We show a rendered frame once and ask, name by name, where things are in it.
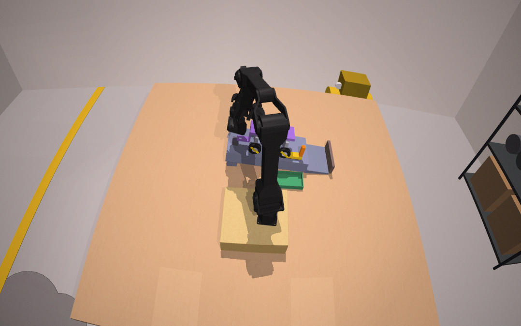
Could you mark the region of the green tray floor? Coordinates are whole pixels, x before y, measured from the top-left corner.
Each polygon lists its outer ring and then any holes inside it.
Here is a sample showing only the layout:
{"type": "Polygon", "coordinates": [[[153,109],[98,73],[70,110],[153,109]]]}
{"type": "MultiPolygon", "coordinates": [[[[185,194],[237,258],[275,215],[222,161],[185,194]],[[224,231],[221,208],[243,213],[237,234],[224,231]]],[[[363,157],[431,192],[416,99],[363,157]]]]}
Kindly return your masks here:
{"type": "Polygon", "coordinates": [[[278,184],[281,185],[301,185],[302,186],[302,177],[299,175],[286,175],[286,174],[277,174],[278,184]]]}

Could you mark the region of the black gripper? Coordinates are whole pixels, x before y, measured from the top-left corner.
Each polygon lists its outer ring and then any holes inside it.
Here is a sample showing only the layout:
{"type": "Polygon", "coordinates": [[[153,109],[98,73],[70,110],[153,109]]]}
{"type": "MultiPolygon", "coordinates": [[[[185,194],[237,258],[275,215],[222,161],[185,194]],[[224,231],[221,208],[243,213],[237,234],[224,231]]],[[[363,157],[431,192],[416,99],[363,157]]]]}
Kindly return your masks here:
{"type": "Polygon", "coordinates": [[[233,105],[230,106],[230,116],[228,117],[227,131],[244,135],[246,133],[245,117],[248,116],[248,111],[252,108],[251,104],[246,104],[238,98],[238,93],[233,94],[233,105]],[[235,102],[233,102],[235,100],[235,102]]]}

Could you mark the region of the purple wheeled trolley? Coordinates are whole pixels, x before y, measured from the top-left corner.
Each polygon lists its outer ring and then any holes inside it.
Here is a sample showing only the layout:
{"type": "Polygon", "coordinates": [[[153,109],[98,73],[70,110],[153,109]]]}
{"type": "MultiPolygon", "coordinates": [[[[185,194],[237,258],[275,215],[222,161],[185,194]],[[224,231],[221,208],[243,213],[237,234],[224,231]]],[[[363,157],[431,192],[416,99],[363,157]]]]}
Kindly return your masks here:
{"type": "MultiPolygon", "coordinates": [[[[250,142],[251,135],[255,135],[255,139],[254,139],[254,143],[251,143],[248,146],[248,151],[251,152],[252,154],[258,154],[261,151],[261,145],[258,144],[259,138],[258,138],[258,135],[255,133],[253,120],[251,120],[249,136],[237,135],[237,139],[236,140],[237,141],[243,141],[243,142],[250,142]],[[242,139],[239,139],[239,138],[242,138],[242,139]]],[[[280,148],[279,157],[281,157],[281,158],[288,158],[288,157],[291,156],[291,149],[288,148],[289,141],[295,141],[295,132],[294,132],[294,127],[292,127],[292,126],[290,126],[290,129],[288,130],[287,139],[284,142],[283,147],[280,148]]]]}

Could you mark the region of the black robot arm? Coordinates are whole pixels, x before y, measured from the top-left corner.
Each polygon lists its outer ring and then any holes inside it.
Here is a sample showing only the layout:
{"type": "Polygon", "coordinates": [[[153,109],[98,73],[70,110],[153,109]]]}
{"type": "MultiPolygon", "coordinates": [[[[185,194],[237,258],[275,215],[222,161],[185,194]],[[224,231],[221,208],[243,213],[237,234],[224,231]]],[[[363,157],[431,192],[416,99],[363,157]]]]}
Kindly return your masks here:
{"type": "Polygon", "coordinates": [[[241,66],[235,72],[234,80],[240,88],[239,100],[251,104],[255,99],[246,120],[253,120],[255,133],[262,144],[261,178],[256,179],[252,196],[257,224],[276,226],[277,212],[285,210],[277,174],[280,146],[290,129],[287,108],[277,98],[275,88],[265,82],[259,67],[241,66]],[[272,102],[280,113],[265,115],[262,104],[267,102],[272,102]]]}

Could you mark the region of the grey ramp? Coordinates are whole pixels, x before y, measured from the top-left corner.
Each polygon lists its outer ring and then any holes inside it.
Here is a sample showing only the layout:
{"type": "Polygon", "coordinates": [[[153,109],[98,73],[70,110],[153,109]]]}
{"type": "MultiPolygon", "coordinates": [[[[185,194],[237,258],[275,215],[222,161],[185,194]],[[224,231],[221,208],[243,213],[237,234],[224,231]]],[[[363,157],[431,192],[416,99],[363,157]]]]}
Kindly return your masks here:
{"type": "MultiPolygon", "coordinates": [[[[231,133],[228,139],[226,161],[227,166],[237,166],[237,163],[261,166],[261,151],[252,154],[248,151],[248,146],[254,143],[255,135],[251,135],[250,142],[237,141],[236,133],[231,133]]],[[[300,151],[301,147],[306,146],[302,160],[279,157],[278,169],[304,172],[308,174],[331,174],[335,168],[331,141],[328,140],[325,147],[306,144],[306,138],[295,136],[295,141],[289,141],[288,148],[291,152],[300,151]]]]}

